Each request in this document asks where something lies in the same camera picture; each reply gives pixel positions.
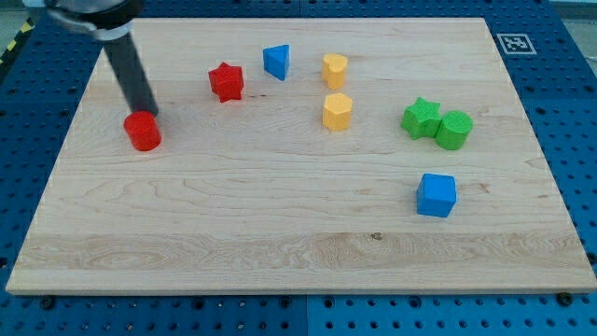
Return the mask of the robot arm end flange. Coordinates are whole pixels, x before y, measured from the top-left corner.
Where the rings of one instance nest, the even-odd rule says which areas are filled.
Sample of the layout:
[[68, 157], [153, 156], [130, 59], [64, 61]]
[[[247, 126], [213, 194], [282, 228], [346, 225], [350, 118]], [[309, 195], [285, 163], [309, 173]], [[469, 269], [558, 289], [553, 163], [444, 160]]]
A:
[[34, 19], [47, 13], [67, 30], [112, 41], [128, 34], [143, 0], [21, 0]]

